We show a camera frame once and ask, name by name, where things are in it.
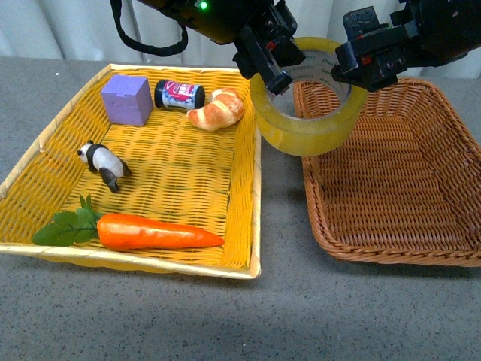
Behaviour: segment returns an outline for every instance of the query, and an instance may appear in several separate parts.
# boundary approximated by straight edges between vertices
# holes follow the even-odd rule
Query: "brown wicker basket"
[[[294,97],[304,118],[339,104],[313,83]],[[371,93],[346,143],[302,162],[313,234],[333,257],[481,266],[481,149],[431,83]]]

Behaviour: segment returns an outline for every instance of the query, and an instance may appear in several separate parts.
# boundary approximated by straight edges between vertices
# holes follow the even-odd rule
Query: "tape roll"
[[[306,59],[300,65],[283,68],[298,81],[313,81],[331,88],[339,98],[336,111],[319,118],[301,119],[281,113],[274,105],[259,74],[250,81],[251,99],[257,110],[257,126],[262,136],[278,150],[293,156],[327,153],[349,137],[367,98],[367,91],[332,79],[334,52],[339,43],[324,38],[298,38],[296,44]]]

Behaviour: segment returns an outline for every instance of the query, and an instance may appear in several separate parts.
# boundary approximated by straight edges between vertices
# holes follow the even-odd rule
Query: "carrot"
[[[98,237],[111,250],[222,246],[224,240],[194,226],[159,222],[133,214],[100,214],[90,196],[80,196],[82,208],[55,213],[53,223],[39,229],[32,242],[42,246],[71,246]]]
[[[194,226],[159,222],[133,214],[105,214],[97,222],[102,243],[111,250],[215,247],[224,240]]]

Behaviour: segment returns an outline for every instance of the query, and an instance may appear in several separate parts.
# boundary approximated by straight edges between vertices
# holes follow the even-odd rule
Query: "black cable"
[[[182,40],[176,44],[169,47],[154,47],[152,45],[146,45],[139,43],[138,41],[130,38],[126,32],[122,29],[122,24],[120,23],[120,17],[122,16],[122,0],[110,0],[110,5],[112,7],[113,19],[115,20],[115,26],[117,27],[117,32],[123,43],[128,47],[140,51],[146,54],[157,55],[161,57],[172,56],[182,53],[189,43],[189,36],[187,35],[187,28],[184,25],[179,24],[182,28]]]

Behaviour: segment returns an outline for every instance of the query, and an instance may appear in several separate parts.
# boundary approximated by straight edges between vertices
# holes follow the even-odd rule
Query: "toy bread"
[[[215,90],[211,97],[209,104],[187,112],[194,126],[212,132],[235,124],[244,115],[244,104],[234,89]]]

